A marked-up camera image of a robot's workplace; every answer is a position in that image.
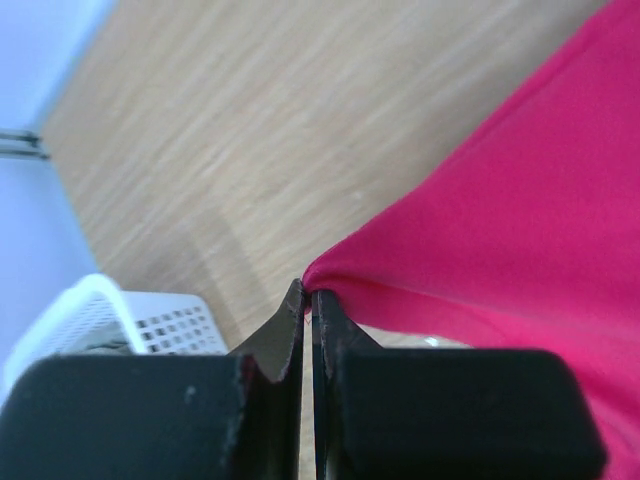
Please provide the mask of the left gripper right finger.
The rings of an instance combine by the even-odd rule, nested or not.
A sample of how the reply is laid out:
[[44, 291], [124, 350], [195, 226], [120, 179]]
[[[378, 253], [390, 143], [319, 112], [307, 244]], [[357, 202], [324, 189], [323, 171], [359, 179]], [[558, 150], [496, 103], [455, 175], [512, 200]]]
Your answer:
[[578, 382], [536, 349], [391, 348], [312, 295], [320, 479], [597, 479], [608, 454]]

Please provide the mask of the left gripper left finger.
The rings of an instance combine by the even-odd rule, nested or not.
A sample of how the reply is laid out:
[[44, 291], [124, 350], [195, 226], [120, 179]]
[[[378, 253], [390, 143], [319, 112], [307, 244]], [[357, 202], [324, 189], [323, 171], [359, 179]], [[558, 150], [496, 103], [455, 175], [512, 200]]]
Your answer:
[[294, 479], [306, 295], [226, 355], [38, 361], [1, 413], [5, 479]]

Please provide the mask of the red t shirt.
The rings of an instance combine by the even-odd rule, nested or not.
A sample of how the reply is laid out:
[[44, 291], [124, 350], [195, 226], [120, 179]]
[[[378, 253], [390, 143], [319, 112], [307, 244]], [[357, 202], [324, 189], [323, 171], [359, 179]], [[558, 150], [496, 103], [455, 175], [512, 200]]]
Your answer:
[[612, 1], [418, 188], [306, 269], [355, 321], [573, 369], [639, 475], [639, 5]]

